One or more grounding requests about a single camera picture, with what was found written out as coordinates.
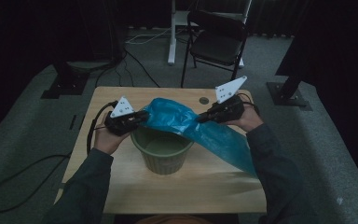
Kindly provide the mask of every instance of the bucket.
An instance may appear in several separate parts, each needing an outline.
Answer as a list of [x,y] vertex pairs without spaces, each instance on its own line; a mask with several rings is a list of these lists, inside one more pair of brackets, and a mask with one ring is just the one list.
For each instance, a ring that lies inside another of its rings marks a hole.
[[194,142],[176,133],[140,126],[131,132],[133,144],[142,152],[146,167],[159,175],[177,172]]

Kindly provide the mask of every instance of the gray carpet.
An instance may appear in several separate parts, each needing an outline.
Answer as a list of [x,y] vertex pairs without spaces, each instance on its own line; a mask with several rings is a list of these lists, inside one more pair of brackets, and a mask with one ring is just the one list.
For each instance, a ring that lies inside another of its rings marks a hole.
[[[248,77],[242,88],[252,93],[263,120],[281,139],[283,148],[304,175],[321,222],[358,223],[358,170],[315,89],[305,83],[299,87],[313,111],[274,105],[269,96],[266,82],[285,81],[285,77],[275,77],[274,74],[290,43],[291,39],[286,38],[249,37],[243,54],[245,67],[238,74]],[[143,45],[127,45],[126,48],[144,65],[159,86],[180,86],[185,44],[178,41],[174,66],[167,65],[168,38],[157,38]],[[92,67],[101,63],[72,64]],[[115,69],[107,71],[98,85],[155,87],[142,67],[130,56],[117,67],[117,71],[120,75]],[[53,67],[47,67],[34,77],[0,124],[0,180],[40,158],[66,154],[72,150],[99,74],[100,71],[97,71],[90,75],[82,95],[64,95],[57,100],[40,99],[56,76]],[[185,87],[214,88],[226,83],[229,77],[229,72],[224,70],[202,64],[195,69],[189,63]],[[74,115],[76,120],[71,129]],[[43,161],[0,188],[0,209],[20,202],[59,160]],[[18,209],[0,214],[0,224],[39,223],[54,203],[66,165],[67,161],[30,201]],[[240,221],[257,223],[259,216],[240,214]],[[106,216],[103,223],[111,223],[111,217]]]

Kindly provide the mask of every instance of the table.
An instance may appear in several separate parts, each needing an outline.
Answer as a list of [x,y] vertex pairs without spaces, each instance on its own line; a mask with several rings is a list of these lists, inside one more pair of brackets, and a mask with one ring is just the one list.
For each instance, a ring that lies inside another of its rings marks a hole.
[[[187,105],[195,113],[206,111],[215,102],[214,90],[98,87],[92,96],[62,183],[66,183],[86,159],[87,134],[97,112],[122,95],[129,99],[135,110],[148,105],[156,97]],[[207,97],[210,103],[202,105],[200,97]],[[260,181],[222,161],[197,143],[187,152],[183,167],[172,175],[157,175],[149,171],[130,137],[123,141],[113,156],[115,160],[104,213],[266,212],[266,199]]]

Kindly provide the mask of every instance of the dark background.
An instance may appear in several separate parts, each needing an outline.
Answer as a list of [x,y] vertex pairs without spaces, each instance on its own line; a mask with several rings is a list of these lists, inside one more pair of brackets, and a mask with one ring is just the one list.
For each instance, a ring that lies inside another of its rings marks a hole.
[[[177,1],[177,9],[191,2]],[[33,4],[44,9],[48,26]],[[235,0],[203,4],[208,10],[243,9]],[[167,0],[0,0],[0,121],[30,80],[54,60],[117,57],[118,36],[126,27],[169,27],[170,10]],[[114,41],[108,18],[114,21]],[[296,36],[277,75],[300,77],[316,87],[358,166],[358,1],[254,0],[248,25],[252,35]],[[49,40],[56,51],[50,50],[46,34],[55,36]]]

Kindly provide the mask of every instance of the human hand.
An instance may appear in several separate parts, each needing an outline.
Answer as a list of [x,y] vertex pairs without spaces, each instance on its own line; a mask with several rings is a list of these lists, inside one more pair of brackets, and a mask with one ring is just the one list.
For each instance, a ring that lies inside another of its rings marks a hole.
[[111,132],[103,124],[106,119],[107,114],[104,114],[103,121],[101,124],[97,125],[95,128],[95,139],[94,139],[94,148],[108,154],[112,155],[121,144],[121,142],[130,135],[130,133],[125,133],[121,136],[117,136]]
[[[246,98],[243,95],[240,95],[240,98],[244,102],[250,102],[250,99]],[[257,115],[255,109],[251,105],[243,105],[243,113],[239,119],[230,120],[225,122],[226,125],[237,125],[247,133],[253,130],[254,128],[263,124],[263,120]]]

